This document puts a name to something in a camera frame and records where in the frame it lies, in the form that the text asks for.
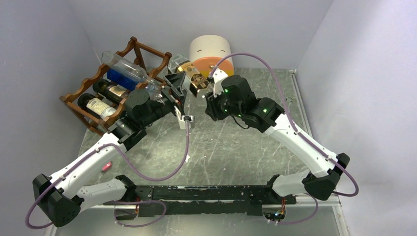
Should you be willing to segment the clear bottle black gold cap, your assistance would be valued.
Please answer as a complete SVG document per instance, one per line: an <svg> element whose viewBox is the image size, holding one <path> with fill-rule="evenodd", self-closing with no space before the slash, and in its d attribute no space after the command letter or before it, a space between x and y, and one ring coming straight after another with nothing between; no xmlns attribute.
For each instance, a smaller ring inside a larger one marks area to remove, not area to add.
<svg viewBox="0 0 417 236"><path fill-rule="evenodd" d="M185 73L185 79L181 87L198 97L199 93L209 87L209 81L197 67L183 54L171 57L168 70L172 73Z"/></svg>

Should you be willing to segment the blue glass bottle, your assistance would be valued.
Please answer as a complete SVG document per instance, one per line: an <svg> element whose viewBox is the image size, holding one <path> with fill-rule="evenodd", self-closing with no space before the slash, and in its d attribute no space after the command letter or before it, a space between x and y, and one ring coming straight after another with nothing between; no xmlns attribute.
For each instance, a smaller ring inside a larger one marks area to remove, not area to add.
<svg viewBox="0 0 417 236"><path fill-rule="evenodd" d="M149 81L147 76L126 76L116 70L110 69L107 72L107 78L129 91L134 91L139 83L147 83L144 89L149 93L150 97L159 95L159 86L155 82Z"/></svg>

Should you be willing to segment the olive green wine bottle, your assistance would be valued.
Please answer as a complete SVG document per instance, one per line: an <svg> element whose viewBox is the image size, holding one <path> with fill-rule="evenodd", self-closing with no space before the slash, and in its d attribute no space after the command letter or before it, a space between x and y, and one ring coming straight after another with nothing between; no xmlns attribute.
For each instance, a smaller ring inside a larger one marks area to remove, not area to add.
<svg viewBox="0 0 417 236"><path fill-rule="evenodd" d="M103 95L108 100L112 100L115 103L120 103L128 96L128 92L126 90L123 90L116 84L112 84L104 79L99 79L92 85L92 88L95 92Z"/></svg>

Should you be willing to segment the small clear glass bottle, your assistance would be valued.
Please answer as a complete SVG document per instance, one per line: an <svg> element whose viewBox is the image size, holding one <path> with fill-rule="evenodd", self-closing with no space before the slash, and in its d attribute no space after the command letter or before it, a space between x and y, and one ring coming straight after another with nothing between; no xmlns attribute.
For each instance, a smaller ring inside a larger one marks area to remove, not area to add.
<svg viewBox="0 0 417 236"><path fill-rule="evenodd" d="M119 56L118 54L105 51L102 53L101 62L109 66L110 69L116 70L126 76L147 76L149 81L153 81L157 84L154 79L148 76L147 72L143 68Z"/></svg>

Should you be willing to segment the dark green labelled wine bottle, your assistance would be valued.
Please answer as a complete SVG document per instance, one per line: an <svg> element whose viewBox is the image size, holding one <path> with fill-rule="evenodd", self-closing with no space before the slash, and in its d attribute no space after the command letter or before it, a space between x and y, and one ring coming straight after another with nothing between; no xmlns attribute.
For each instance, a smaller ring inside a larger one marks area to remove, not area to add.
<svg viewBox="0 0 417 236"><path fill-rule="evenodd" d="M82 94L77 101L78 106L96 118L105 119L117 110L90 93Z"/></svg>

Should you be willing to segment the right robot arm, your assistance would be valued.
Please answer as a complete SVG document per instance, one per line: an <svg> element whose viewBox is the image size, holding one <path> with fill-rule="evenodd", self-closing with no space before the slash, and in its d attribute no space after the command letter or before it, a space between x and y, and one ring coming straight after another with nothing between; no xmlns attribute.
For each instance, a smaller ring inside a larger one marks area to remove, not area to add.
<svg viewBox="0 0 417 236"><path fill-rule="evenodd" d="M296 174L274 177L272 186L265 191L266 199L276 204L287 195L307 193L326 201L340 181L349 156L328 150L296 124L290 123L284 109L274 100L256 98L245 78L216 72L212 79L214 90L205 95L207 115L214 121L227 117L241 119L248 127L284 145L308 168Z"/></svg>

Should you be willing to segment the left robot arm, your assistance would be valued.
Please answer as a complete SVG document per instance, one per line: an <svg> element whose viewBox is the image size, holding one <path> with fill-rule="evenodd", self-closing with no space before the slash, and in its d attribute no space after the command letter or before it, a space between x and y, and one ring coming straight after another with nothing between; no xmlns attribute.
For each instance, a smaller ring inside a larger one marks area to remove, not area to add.
<svg viewBox="0 0 417 236"><path fill-rule="evenodd" d="M103 184L86 186L86 182L114 158L124 157L146 136L146 128L165 115L175 114L186 129L190 128L191 122L183 112L188 86L185 73L166 75L164 81L159 100L151 100L144 89L132 91L119 119L95 145L61 170L50 176L40 174L33 180L33 205L44 212L50 225L62 227L80 212L103 203L128 205L138 201L136 185L124 175Z"/></svg>

